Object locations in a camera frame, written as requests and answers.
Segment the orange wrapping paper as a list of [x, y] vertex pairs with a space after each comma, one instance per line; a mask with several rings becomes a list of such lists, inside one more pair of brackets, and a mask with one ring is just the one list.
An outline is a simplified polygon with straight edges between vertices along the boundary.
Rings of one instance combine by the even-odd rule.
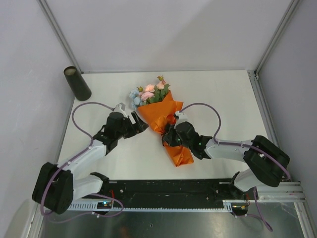
[[176, 167], [194, 163], [190, 150], [180, 144], [174, 130], [174, 114], [182, 107], [183, 102], [174, 100], [169, 92], [161, 102], [138, 108], [139, 114], [149, 127], [161, 136], [161, 143]]

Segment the artificial flower bunch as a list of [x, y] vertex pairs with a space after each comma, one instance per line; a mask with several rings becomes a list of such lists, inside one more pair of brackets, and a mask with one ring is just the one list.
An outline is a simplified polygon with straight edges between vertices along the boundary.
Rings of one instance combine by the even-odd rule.
[[129, 93], [131, 108], [137, 109], [140, 106], [146, 106], [153, 103], [162, 102], [170, 92], [168, 84], [163, 75], [157, 77], [156, 84], [148, 84], [144, 87], [139, 86]]

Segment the black ribbon gold lettering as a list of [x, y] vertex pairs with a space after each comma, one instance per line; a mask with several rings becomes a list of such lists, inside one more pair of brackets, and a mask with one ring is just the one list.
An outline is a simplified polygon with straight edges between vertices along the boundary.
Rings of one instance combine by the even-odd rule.
[[171, 146], [176, 147], [179, 145], [178, 143], [178, 137], [175, 130], [175, 117], [173, 115], [169, 115], [167, 118], [167, 124], [164, 128], [164, 133], [161, 137], [162, 145], [165, 146]]

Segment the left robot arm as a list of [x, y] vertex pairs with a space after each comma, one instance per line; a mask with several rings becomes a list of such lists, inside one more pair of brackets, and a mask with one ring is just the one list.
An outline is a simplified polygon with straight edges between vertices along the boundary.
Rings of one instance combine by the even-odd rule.
[[109, 154], [120, 139], [127, 139], [145, 131], [149, 126], [132, 112], [129, 116], [112, 112], [106, 124], [93, 136], [90, 145], [77, 157], [64, 164], [45, 163], [39, 172], [32, 199], [54, 213], [64, 213], [74, 200], [86, 196], [104, 198], [109, 194], [109, 178], [92, 172], [79, 178], [85, 169]]

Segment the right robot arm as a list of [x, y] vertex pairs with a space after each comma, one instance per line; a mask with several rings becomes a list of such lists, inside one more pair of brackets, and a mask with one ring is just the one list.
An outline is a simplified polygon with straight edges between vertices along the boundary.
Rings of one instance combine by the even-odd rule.
[[248, 168], [237, 172], [228, 184], [229, 195], [234, 199], [241, 199], [259, 185], [278, 187], [283, 176], [290, 178], [289, 156], [261, 135], [241, 142], [216, 140], [199, 135], [193, 125], [185, 121], [167, 124], [162, 141], [171, 147], [183, 146], [200, 160], [222, 158], [246, 163]]

